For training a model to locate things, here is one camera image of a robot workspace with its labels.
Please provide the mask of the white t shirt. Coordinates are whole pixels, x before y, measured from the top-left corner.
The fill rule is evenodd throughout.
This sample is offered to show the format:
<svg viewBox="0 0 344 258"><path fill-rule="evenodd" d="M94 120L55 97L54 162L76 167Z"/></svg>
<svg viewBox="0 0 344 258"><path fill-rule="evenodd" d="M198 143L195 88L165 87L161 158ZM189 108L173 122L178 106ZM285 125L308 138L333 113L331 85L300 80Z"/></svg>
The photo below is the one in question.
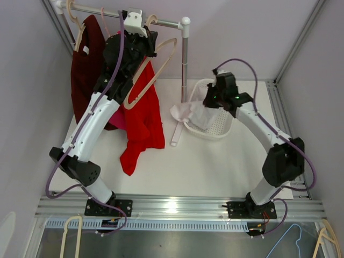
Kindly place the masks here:
<svg viewBox="0 0 344 258"><path fill-rule="evenodd" d="M213 124L219 112L220 109L205 107L202 101L181 103L170 108L170 114L175 120L192 123L203 130Z"/></svg>

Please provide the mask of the pink wire hanger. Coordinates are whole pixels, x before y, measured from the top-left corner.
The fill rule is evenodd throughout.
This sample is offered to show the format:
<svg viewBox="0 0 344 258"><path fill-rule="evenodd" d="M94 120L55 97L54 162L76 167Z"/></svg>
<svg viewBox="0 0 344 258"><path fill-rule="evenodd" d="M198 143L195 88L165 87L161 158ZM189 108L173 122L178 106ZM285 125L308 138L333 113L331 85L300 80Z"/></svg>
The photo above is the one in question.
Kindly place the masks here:
<svg viewBox="0 0 344 258"><path fill-rule="evenodd" d="M107 37L109 38L111 36L111 34L110 34L110 31L108 29L108 25L107 25L107 22L106 22L106 19L105 19L104 7L101 7L101 18L102 18L102 22L103 22L104 29L106 31Z"/></svg>

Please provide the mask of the pink t shirt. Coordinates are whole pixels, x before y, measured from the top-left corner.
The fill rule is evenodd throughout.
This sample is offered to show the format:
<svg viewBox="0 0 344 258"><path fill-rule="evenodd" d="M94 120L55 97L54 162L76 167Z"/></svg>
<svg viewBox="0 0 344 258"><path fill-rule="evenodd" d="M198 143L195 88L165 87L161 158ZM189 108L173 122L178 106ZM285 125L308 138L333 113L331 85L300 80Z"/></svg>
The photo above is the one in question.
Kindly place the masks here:
<svg viewBox="0 0 344 258"><path fill-rule="evenodd" d="M118 31L116 34L111 35L105 43L103 57L106 63L106 70L109 72L110 77L112 77L119 60L121 50L120 40L121 32ZM121 107L112 115L109 120L109 124L122 130L126 129L125 116Z"/></svg>

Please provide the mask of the red t shirt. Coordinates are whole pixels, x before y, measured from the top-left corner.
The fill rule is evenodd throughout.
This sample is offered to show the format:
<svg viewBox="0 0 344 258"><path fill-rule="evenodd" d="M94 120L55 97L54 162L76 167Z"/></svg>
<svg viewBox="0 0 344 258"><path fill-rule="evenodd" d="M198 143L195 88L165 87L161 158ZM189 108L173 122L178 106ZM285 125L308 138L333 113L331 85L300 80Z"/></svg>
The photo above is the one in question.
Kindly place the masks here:
<svg viewBox="0 0 344 258"><path fill-rule="evenodd" d="M160 115L159 99L153 85L136 105L122 107L126 122L127 147L120 157L123 172L131 176L140 153L148 148L164 149L165 138Z"/></svg>

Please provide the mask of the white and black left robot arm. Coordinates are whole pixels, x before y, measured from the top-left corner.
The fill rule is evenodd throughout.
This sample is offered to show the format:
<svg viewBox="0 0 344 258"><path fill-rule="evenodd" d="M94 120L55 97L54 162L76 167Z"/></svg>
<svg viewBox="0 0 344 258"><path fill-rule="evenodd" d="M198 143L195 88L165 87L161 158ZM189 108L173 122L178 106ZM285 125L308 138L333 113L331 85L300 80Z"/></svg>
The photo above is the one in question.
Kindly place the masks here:
<svg viewBox="0 0 344 258"><path fill-rule="evenodd" d="M70 138L60 148L52 147L49 153L56 168L77 181L105 216L114 213L116 195L105 185L100 177L100 166L92 163L90 157L112 115L122 104L135 106L150 87L145 86L132 102L129 101L138 73L157 55L158 32L144 29L146 37L124 31L108 38L103 50L102 70L89 106Z"/></svg>

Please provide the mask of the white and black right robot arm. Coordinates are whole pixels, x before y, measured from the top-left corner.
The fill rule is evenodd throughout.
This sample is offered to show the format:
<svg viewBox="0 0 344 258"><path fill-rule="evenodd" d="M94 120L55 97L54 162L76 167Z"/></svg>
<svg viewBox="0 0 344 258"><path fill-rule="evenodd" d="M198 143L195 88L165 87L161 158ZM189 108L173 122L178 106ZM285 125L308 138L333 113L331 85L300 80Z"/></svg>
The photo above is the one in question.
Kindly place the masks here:
<svg viewBox="0 0 344 258"><path fill-rule="evenodd" d="M262 218L271 209L271 198L304 173L304 142L270 125L258 111L255 98L239 92L232 73L216 68L213 74L215 80L207 85L204 106L230 113L250 130L267 153L262 180L246 194L244 202L227 203L228 216Z"/></svg>

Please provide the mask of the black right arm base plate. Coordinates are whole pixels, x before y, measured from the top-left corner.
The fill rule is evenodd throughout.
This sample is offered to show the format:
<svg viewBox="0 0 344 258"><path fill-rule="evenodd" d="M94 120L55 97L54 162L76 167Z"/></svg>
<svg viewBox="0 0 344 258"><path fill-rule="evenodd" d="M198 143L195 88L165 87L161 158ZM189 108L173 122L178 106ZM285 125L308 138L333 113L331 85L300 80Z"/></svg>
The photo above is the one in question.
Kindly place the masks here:
<svg viewBox="0 0 344 258"><path fill-rule="evenodd" d="M229 201L224 207L227 207L227 213L230 219L263 219L264 214L269 219L277 218L276 208L272 202L255 205L254 203Z"/></svg>

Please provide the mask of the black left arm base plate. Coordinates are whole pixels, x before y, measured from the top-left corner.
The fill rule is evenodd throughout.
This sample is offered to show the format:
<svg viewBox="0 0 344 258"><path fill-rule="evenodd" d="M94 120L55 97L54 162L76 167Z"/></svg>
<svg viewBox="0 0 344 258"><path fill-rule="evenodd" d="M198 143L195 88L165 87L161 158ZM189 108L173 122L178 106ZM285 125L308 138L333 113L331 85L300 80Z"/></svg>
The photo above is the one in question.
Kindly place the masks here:
<svg viewBox="0 0 344 258"><path fill-rule="evenodd" d="M109 208L98 204L96 201L87 200L84 215L89 217L123 217L124 215L119 211L122 210L127 217L132 214L133 200L130 199L116 199L111 206L116 209Z"/></svg>

